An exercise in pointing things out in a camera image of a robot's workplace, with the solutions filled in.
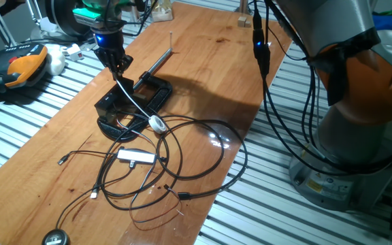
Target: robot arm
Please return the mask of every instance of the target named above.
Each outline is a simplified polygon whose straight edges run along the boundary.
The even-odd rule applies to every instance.
[[[265,2],[276,14],[273,2]],[[308,63],[321,77],[329,105],[358,125],[391,121],[392,37],[374,27],[369,1],[277,2],[300,36]]]
[[[131,5],[145,11],[145,3],[143,0],[136,0],[135,3],[130,0],[83,0],[83,3],[84,8],[73,10],[76,21],[91,28],[98,45],[95,50],[98,59],[110,69],[113,79],[132,94],[133,82],[123,78],[123,72],[128,69],[133,57],[127,55],[123,48],[122,28],[126,22],[121,20],[121,16],[122,9]]]

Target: white plug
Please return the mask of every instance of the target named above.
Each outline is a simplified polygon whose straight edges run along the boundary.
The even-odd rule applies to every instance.
[[[67,48],[67,53],[72,61],[78,61],[84,59],[82,56],[81,49],[77,44],[72,44],[72,47]]]
[[[149,118],[149,125],[158,134],[162,134],[167,131],[166,125],[158,116],[151,116]]]

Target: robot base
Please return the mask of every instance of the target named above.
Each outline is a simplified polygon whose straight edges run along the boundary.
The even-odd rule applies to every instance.
[[[391,142],[384,141],[377,159],[388,155]],[[327,164],[310,156],[304,150],[301,158],[311,166],[324,172],[341,173]],[[330,176],[306,167],[298,159],[290,162],[292,185],[302,196],[313,204],[329,210],[369,210],[379,200],[387,185],[392,181],[392,167],[368,176]]]

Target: white object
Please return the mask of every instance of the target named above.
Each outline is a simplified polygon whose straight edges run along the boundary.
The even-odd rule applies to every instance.
[[[84,56],[82,56],[81,49],[77,44],[72,44],[72,47],[67,48],[67,53],[72,61],[79,61],[84,58]]]
[[[65,68],[66,60],[63,53],[60,52],[60,47],[48,48],[48,56],[46,58],[48,59],[46,71],[52,76],[60,75]]]
[[[161,7],[152,12],[152,19],[154,22],[168,21],[173,20],[174,15],[172,14],[172,9]]]
[[[155,162],[155,154],[149,152],[140,152],[134,150],[119,149],[117,158],[126,161],[135,161],[138,163],[151,163]]]
[[[244,27],[246,24],[246,17],[245,16],[240,16],[238,18],[238,27]]]
[[[149,118],[149,125],[155,132],[162,134],[166,132],[166,125],[158,116],[151,116]]]
[[[42,18],[40,20],[40,30],[41,31],[46,31],[48,33],[54,33],[59,29],[59,26],[56,24],[52,24],[48,17]]]

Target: wooden board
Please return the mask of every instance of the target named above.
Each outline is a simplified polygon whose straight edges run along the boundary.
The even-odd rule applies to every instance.
[[[174,54],[156,76],[169,80],[174,94],[162,114],[183,114],[196,118],[215,118],[232,124],[244,137],[262,101],[262,83],[252,52],[252,29],[237,27],[240,15],[174,3],[174,20],[150,25],[128,48],[134,62],[125,76],[138,80],[140,74],[169,48],[169,32],[174,33]],[[291,43],[277,22],[270,27],[288,48]],[[272,81],[284,56],[272,36]],[[112,143],[97,127],[93,105],[114,82],[104,69],[86,88],[75,96],[0,169],[0,244],[39,244],[54,229],[63,208],[95,182],[101,158],[89,154],[72,156],[63,165],[57,161],[71,150],[106,151]],[[240,143],[226,129],[214,127],[228,148],[220,166],[211,174],[192,181],[178,181],[175,191],[198,193],[220,186]],[[150,129],[144,133],[156,139]],[[200,127],[184,127],[176,135],[184,151],[183,175],[197,174],[209,168],[220,154],[218,142]],[[170,168],[176,171],[179,152],[168,137]],[[123,144],[153,152],[145,140]],[[109,179],[124,175],[128,163],[116,162]],[[127,193],[140,187],[147,165],[137,165],[125,180],[109,187]],[[161,171],[158,164],[150,179]],[[135,201],[140,205],[162,195],[160,181],[143,192]],[[183,201],[177,211],[158,220],[138,225],[128,212],[114,209],[102,193],[97,199],[81,198],[64,215],[61,229],[72,244],[192,244],[204,222],[215,196]],[[128,206],[130,199],[113,200]],[[163,201],[135,211],[137,219],[161,214],[176,203],[169,195]]]

